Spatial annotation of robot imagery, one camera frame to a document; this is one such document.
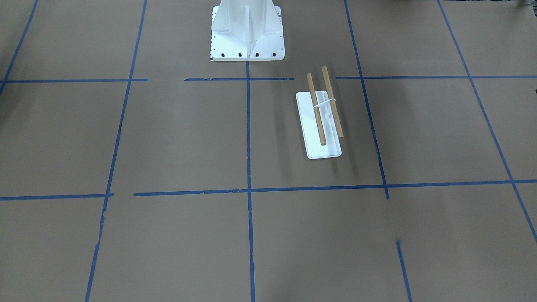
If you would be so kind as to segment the white towel rack base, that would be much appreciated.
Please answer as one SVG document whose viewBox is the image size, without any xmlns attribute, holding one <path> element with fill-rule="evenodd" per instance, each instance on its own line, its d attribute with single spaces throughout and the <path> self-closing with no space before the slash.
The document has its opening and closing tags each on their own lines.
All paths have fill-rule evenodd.
<svg viewBox="0 0 537 302">
<path fill-rule="evenodd" d="M 310 92 L 298 92 L 297 108 L 307 157 L 311 160 L 339 157 L 342 155 L 341 143 L 337 133 L 336 119 L 331 107 L 334 98 L 327 91 L 316 91 L 318 105 L 314 107 Z M 321 144 L 314 109 L 319 109 L 326 145 Z"/>
</svg>

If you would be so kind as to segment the lower wooden rack rod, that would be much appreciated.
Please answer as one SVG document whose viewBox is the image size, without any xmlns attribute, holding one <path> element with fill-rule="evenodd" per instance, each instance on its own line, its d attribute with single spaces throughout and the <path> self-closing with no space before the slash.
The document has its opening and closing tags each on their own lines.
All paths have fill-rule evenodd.
<svg viewBox="0 0 537 302">
<path fill-rule="evenodd" d="M 325 87 L 326 87 L 326 92 L 328 94 L 328 101 L 330 103 L 332 115 L 334 117 L 334 126 L 336 127 L 338 138 L 341 139 L 344 137 L 343 128 L 341 125 L 341 119 L 339 117 L 338 108 L 337 108 L 336 100 L 334 97 L 334 90 L 333 90 L 331 78 L 328 72 L 328 67 L 326 65 L 322 65 L 321 71 L 322 71 L 323 80 L 324 80 Z"/>
</svg>

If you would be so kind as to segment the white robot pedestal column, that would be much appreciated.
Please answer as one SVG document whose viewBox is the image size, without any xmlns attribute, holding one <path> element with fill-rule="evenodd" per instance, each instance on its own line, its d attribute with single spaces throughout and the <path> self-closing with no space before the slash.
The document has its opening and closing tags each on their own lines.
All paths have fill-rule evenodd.
<svg viewBox="0 0 537 302">
<path fill-rule="evenodd" d="M 212 61 L 284 60 L 282 10 L 272 0 L 222 0 L 211 16 Z"/>
</svg>

